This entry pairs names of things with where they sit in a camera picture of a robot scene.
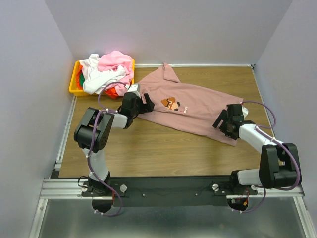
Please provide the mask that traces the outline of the dusty pink mario t-shirt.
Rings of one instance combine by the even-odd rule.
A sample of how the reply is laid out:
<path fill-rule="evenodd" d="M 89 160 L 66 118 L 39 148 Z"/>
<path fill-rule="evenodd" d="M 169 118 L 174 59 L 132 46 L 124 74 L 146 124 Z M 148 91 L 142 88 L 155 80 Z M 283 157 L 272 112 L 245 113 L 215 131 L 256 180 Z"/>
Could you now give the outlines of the dusty pink mario t-shirt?
<path fill-rule="evenodd" d="M 228 104 L 240 103 L 242 98 L 182 83 L 166 63 L 140 80 L 139 85 L 141 94 L 147 93 L 155 105 L 152 112 L 140 114 L 139 118 L 231 146 L 237 144 L 213 123 Z"/>

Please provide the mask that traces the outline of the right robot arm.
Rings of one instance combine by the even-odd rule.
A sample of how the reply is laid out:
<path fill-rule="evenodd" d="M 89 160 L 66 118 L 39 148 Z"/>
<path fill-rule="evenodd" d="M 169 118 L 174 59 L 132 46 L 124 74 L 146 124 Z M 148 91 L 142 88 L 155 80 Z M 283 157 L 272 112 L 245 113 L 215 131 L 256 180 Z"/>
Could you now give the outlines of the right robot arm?
<path fill-rule="evenodd" d="M 233 185 L 262 186 L 266 189 L 292 190 L 302 182 L 297 146 L 284 143 L 261 130 L 261 126 L 246 120 L 248 110 L 243 102 L 228 104 L 213 123 L 225 136 L 250 144 L 260 153 L 258 169 L 231 173 Z"/>

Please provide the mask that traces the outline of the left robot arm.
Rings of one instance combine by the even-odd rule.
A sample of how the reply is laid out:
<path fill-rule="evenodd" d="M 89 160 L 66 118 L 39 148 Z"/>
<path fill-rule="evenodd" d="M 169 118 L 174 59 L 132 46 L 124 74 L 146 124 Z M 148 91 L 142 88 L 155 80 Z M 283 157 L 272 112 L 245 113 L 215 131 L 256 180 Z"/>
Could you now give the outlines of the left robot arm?
<path fill-rule="evenodd" d="M 105 160 L 105 146 L 112 128 L 127 129 L 139 114 L 152 112 L 154 103 L 149 95 L 134 92 L 123 96 L 118 110 L 88 108 L 74 132 L 74 141 L 83 150 L 90 170 L 88 182 L 81 186 L 83 192 L 109 195 L 110 172 Z"/>

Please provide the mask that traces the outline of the orange red t-shirt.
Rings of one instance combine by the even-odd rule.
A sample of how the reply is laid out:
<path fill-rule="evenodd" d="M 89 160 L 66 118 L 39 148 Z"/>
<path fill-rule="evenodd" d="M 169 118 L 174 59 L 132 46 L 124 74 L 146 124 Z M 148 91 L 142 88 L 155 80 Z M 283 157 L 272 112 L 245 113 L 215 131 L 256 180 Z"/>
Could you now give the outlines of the orange red t-shirt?
<path fill-rule="evenodd" d="M 114 87 L 104 90 L 104 93 L 112 99 L 116 99 L 119 97 Z"/>

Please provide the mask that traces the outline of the white t-shirt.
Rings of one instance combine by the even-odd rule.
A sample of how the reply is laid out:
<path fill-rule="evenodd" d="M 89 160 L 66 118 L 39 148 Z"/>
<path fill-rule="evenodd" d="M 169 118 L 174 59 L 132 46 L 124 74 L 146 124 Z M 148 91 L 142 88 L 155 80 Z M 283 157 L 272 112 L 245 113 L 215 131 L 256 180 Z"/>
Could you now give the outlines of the white t-shirt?
<path fill-rule="evenodd" d="M 124 84 L 130 83 L 129 80 L 126 79 L 126 70 L 124 67 L 119 66 L 115 69 L 99 71 L 99 61 L 100 57 L 98 54 L 91 54 L 87 59 L 79 60 L 85 78 L 83 84 L 84 92 L 88 94 L 100 94 L 101 90 L 109 83 L 117 81 Z"/>

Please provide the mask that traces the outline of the light pink t-shirt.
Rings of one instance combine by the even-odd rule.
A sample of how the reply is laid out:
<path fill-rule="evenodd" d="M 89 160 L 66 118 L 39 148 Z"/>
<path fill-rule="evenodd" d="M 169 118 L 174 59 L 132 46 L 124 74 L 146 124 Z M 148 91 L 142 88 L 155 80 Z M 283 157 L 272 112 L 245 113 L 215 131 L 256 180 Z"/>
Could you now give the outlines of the light pink t-shirt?
<path fill-rule="evenodd" d="M 132 66 L 133 59 L 120 51 L 112 51 L 109 54 L 99 57 L 97 66 L 99 76 L 97 78 L 97 86 L 94 93 L 101 93 L 102 89 L 110 83 L 120 82 L 111 84 L 105 88 L 105 91 L 114 88 L 118 96 L 123 96 L 127 91 L 127 85 L 130 84 L 134 77 Z"/>

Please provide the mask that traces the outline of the green t-shirt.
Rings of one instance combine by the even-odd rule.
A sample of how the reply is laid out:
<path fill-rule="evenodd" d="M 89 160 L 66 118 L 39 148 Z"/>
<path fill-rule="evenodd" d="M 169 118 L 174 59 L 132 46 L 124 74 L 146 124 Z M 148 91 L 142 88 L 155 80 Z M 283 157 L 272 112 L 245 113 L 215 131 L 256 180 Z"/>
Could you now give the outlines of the green t-shirt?
<path fill-rule="evenodd" d="M 79 70 L 76 74 L 76 85 L 79 90 L 83 90 L 84 82 L 85 82 L 85 78 L 82 73 L 82 70 Z"/>

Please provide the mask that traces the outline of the yellow plastic bin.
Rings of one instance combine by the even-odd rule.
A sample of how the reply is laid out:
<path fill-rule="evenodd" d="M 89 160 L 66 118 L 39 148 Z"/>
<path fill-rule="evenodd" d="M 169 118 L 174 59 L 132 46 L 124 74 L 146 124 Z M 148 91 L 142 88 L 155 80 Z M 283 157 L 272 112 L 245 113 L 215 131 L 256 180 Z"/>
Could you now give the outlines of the yellow plastic bin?
<path fill-rule="evenodd" d="M 84 90 L 79 90 L 76 85 L 76 74 L 81 69 L 82 69 L 82 66 L 80 65 L 80 62 L 76 61 L 73 68 L 68 90 L 70 93 L 74 94 L 74 96 L 89 96 L 89 94 L 84 92 Z"/>

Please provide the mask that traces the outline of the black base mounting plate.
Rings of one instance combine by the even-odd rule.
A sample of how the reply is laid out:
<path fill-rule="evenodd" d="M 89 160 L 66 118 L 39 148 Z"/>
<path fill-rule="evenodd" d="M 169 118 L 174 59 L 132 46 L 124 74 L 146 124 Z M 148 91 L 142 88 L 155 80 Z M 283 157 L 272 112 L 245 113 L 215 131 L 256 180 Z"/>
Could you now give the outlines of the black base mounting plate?
<path fill-rule="evenodd" d="M 256 195 L 250 186 L 231 184 L 229 176 L 111 177 L 111 188 L 90 178 L 77 184 L 94 207 L 227 206 L 229 197 Z"/>

